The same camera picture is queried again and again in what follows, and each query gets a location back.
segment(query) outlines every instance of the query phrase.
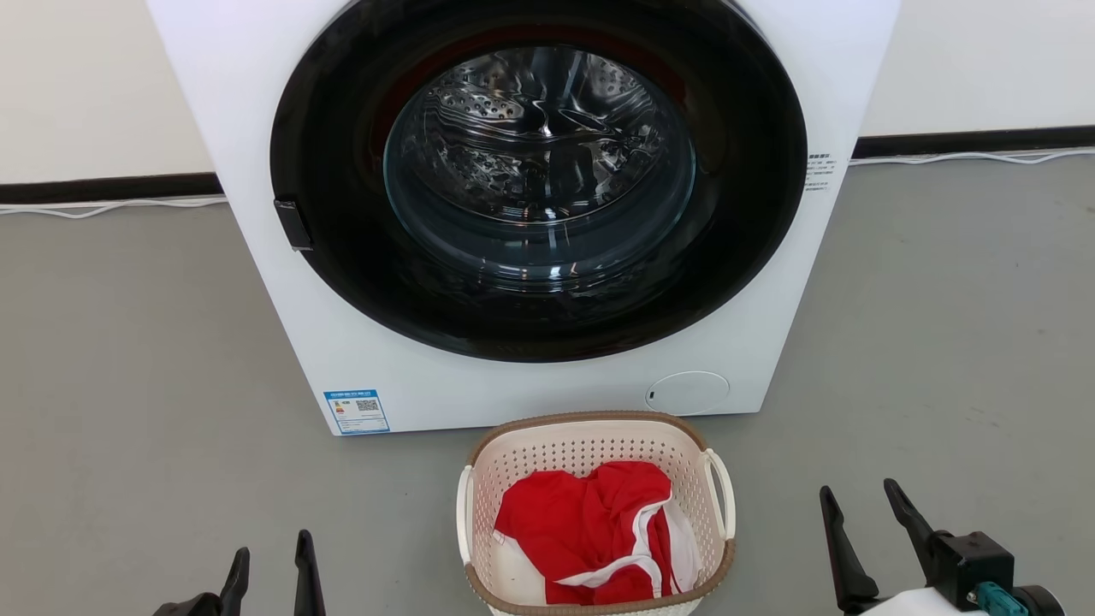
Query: white handle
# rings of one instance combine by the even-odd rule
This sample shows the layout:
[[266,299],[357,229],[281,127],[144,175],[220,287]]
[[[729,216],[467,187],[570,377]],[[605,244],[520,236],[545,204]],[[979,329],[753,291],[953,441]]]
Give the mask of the white handle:
[[472,561],[472,499],[475,497],[475,476],[471,465],[460,474],[460,485],[457,487],[457,542],[460,544],[460,558],[464,565]]
[[738,530],[737,514],[734,507],[734,486],[730,485],[730,474],[726,472],[723,458],[712,450],[703,453],[703,467],[707,472],[707,488],[711,490],[711,502],[718,507],[718,493],[715,491],[715,477],[718,476],[723,489],[723,516],[718,519],[718,535],[724,542],[733,539]]

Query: white cable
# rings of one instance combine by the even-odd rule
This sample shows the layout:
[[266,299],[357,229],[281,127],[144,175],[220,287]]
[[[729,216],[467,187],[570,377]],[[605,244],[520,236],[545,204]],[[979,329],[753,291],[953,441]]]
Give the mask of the white cable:
[[226,200],[224,197],[216,197],[207,199],[180,199],[180,200],[135,198],[135,199],[119,200],[117,202],[99,206],[94,209],[81,213],[69,213],[68,211],[61,211],[60,209],[45,208],[45,207],[36,208],[36,207],[0,205],[0,216],[3,216],[4,213],[46,213],[49,216],[58,216],[60,218],[68,218],[71,220],[79,220],[81,218],[90,218],[92,216],[102,213],[104,211],[110,211],[112,209],[117,209],[119,207],[131,207],[140,205],[163,205],[166,207],[206,207],[209,205],[219,205],[222,202],[228,202],[228,200]]
[[1000,162],[1013,162],[1015,164],[1038,164],[1047,160],[1064,158],[1067,155],[1095,154],[1095,150],[1065,150],[1049,154],[1024,153],[1024,154],[992,154],[987,152],[956,152],[927,158],[865,158],[849,162],[849,166],[861,166],[864,164],[927,164],[929,162],[940,162],[944,160],[995,160]]

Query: wall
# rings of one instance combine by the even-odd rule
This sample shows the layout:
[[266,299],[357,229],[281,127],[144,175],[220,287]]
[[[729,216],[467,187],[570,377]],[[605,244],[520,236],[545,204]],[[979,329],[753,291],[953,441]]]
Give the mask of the wall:
[[[1095,124],[1095,1],[904,0],[864,135]],[[0,183],[211,170],[142,0],[0,2]]]

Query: gray floor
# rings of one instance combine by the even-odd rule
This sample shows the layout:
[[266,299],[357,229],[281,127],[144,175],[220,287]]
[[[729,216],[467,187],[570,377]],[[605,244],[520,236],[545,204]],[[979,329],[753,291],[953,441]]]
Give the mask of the gray floor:
[[[452,524],[481,431],[331,437],[227,208],[7,216],[0,264],[5,615],[151,614],[241,545],[244,613],[288,614],[301,527],[333,616],[486,614]],[[922,584],[885,477],[1095,613],[1093,400],[1095,159],[853,171],[764,410],[695,422],[740,542],[699,613],[838,613],[823,484],[883,592]]]

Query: teal connector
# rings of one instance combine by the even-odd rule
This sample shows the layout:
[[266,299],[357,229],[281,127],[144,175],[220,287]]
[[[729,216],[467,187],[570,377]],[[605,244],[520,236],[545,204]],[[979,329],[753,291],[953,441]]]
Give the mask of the teal connector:
[[981,582],[977,585],[977,606],[989,616],[1029,616],[1015,597],[995,582]]

